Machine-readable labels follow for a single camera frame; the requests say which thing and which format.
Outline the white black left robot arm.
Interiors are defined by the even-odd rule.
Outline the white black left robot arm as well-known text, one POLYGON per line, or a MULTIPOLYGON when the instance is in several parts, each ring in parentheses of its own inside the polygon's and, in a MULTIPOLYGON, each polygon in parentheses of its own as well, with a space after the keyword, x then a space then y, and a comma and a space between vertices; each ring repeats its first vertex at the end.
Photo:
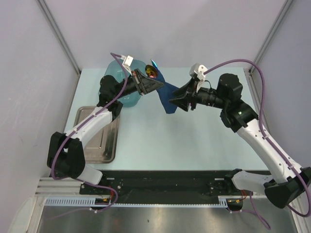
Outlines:
POLYGON ((65 177, 90 184, 97 194, 107 190, 107 181, 102 172, 86 164, 84 149, 86 144, 106 125, 117 119, 123 104, 118 100, 134 92, 149 94, 162 88, 163 82, 144 75, 139 69, 118 82, 113 76, 105 75, 100 80, 99 102, 94 110, 67 133, 55 132, 51 136, 47 166, 51 175, 55 172, 65 177))

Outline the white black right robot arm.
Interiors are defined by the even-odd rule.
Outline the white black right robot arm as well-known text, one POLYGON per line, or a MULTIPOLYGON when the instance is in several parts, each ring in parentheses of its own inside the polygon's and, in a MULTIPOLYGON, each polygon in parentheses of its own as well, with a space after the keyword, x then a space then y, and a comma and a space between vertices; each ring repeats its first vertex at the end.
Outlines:
POLYGON ((216 89, 201 87, 196 75, 181 88, 173 91, 170 103, 184 111, 197 104, 221 109, 223 124, 237 133, 267 166, 270 175, 235 169, 225 176, 224 189, 230 195, 240 190, 263 194, 277 208, 283 209, 311 184, 310 167, 303 168, 286 153, 280 155, 279 145, 259 126, 259 117, 242 97, 243 85, 238 76, 223 74, 216 89))

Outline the iridescent spoon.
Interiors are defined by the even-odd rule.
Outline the iridescent spoon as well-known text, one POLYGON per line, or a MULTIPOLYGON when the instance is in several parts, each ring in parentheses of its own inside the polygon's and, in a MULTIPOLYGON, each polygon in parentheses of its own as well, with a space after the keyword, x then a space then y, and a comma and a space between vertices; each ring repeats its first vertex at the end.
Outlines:
POLYGON ((153 78, 153 79, 157 78, 158 76, 157 69, 152 65, 145 66, 145 73, 149 78, 153 78))

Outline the iridescent fork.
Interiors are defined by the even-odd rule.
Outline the iridescent fork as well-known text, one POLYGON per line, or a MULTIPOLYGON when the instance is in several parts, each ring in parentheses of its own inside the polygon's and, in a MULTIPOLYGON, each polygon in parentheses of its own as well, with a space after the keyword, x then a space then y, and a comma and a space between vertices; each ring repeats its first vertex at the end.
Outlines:
POLYGON ((152 66, 158 70, 157 64, 153 59, 151 59, 151 63, 152 63, 152 66))

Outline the blue paper napkin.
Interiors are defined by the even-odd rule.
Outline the blue paper napkin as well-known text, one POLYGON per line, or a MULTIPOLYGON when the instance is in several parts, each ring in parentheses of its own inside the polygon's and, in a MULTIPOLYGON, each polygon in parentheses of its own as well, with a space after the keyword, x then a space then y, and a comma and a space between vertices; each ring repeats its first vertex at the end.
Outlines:
POLYGON ((177 90, 178 87, 166 82, 159 69, 157 70, 157 77, 155 80, 164 84, 163 87, 157 89, 156 91, 166 114, 174 114, 177 110, 177 106, 170 103, 169 100, 173 98, 173 92, 177 90))

